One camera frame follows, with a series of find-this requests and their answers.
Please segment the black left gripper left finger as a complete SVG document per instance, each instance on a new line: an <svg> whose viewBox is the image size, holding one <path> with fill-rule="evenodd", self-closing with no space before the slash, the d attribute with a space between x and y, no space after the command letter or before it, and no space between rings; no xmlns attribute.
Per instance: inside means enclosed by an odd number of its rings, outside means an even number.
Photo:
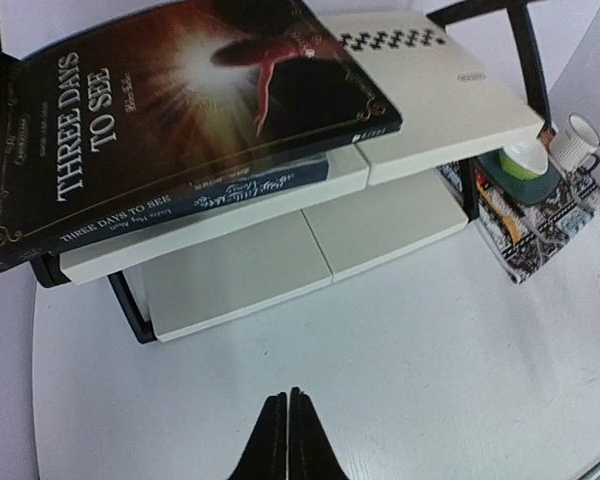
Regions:
<svg viewBox="0 0 600 480"><path fill-rule="evenodd" d="M285 480L287 474L287 394L269 396L260 411L232 480Z"/></svg>

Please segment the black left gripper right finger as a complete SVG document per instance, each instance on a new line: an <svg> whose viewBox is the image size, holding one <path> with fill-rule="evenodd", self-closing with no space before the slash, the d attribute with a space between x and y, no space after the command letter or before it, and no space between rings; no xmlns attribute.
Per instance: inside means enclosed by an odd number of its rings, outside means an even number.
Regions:
<svg viewBox="0 0 600 480"><path fill-rule="evenodd" d="M287 473L291 480L343 478L313 402L299 387L290 393Z"/></svg>

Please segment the floral Little Women book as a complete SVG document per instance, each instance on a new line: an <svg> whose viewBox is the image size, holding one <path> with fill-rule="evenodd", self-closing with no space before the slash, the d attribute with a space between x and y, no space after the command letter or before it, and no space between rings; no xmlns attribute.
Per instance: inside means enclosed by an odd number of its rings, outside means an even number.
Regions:
<svg viewBox="0 0 600 480"><path fill-rule="evenodd" d="M322 182L327 179L328 173L327 155L320 153L259 174L234 178L198 190L189 188L175 194L165 194L100 219L90 227L96 239L111 238L171 219Z"/></svg>

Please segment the dark red black book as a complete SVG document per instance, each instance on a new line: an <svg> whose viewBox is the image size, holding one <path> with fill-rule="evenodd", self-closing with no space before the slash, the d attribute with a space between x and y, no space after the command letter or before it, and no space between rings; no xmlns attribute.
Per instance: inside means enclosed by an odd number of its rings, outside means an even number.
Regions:
<svg viewBox="0 0 600 480"><path fill-rule="evenodd" d="M170 1L21 59L0 39L0 272L401 125L302 1Z"/></svg>

